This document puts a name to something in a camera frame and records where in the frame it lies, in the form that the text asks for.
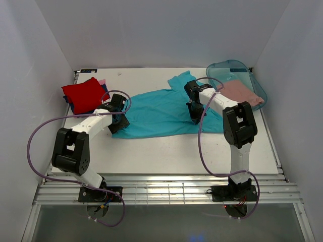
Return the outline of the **teal t shirt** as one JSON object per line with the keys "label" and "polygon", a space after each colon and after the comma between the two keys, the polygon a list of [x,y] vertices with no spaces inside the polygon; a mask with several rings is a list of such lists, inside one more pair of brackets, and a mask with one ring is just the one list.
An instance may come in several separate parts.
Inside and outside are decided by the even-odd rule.
{"label": "teal t shirt", "polygon": [[197,134],[199,126],[190,118],[184,85],[194,80],[189,71],[168,80],[169,89],[131,97],[126,113],[130,125],[113,134],[114,139],[142,139],[182,134]]}

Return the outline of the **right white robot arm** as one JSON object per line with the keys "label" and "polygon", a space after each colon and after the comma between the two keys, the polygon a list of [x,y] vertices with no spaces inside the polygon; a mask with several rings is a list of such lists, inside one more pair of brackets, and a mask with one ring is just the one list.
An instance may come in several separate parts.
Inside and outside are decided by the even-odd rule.
{"label": "right white robot arm", "polygon": [[[220,91],[224,89],[213,88],[210,84],[198,85],[196,80],[185,84],[184,90],[189,97],[186,103],[190,118],[198,128],[198,150],[205,170],[215,177],[227,177],[228,185],[213,189],[216,195],[239,198],[252,189],[251,172],[249,171],[249,155],[251,145],[258,133],[253,110],[247,101],[237,102],[227,98]],[[231,151],[231,171],[228,174],[211,172],[204,161],[201,148],[202,123],[207,109],[211,108],[223,118],[223,131]]]}

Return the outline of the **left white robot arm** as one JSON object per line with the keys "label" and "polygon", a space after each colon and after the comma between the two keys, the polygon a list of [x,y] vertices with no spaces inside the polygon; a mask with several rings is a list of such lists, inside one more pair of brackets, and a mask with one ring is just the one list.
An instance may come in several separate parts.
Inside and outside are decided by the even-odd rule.
{"label": "left white robot arm", "polygon": [[111,134],[129,126],[122,113],[127,99],[113,94],[109,102],[101,104],[94,116],[89,116],[70,129],[57,132],[51,164],[53,167],[71,173],[77,181],[94,188],[103,188],[103,177],[90,166],[90,140],[108,128]]}

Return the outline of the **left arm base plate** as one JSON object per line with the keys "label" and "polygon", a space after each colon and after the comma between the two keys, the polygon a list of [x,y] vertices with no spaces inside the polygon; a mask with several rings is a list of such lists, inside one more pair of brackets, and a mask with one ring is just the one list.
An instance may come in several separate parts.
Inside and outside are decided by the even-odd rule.
{"label": "left arm base plate", "polygon": [[101,192],[85,187],[80,188],[78,202],[82,203],[105,203],[105,202],[121,202],[121,199],[111,193]]}

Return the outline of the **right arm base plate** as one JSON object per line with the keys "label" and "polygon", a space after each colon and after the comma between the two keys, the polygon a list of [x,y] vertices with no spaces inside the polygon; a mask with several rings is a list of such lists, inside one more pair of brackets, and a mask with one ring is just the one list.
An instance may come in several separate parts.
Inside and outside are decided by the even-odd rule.
{"label": "right arm base plate", "polygon": [[211,186],[206,193],[211,195],[213,202],[255,202],[258,197],[254,185],[238,193],[231,191],[229,186]]}

